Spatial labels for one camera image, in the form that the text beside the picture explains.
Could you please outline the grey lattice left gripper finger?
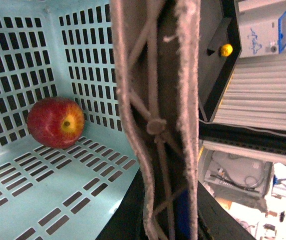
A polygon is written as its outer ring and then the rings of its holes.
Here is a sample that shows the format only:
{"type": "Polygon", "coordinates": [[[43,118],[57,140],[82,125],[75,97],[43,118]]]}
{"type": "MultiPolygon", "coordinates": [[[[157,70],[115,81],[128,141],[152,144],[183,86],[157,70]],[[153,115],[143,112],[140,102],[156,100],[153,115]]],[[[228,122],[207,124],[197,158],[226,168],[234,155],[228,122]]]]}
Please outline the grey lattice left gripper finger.
{"type": "Polygon", "coordinates": [[[177,238],[175,201],[187,192],[198,239],[200,1],[110,3],[121,122],[144,182],[150,240],[177,238]]]}

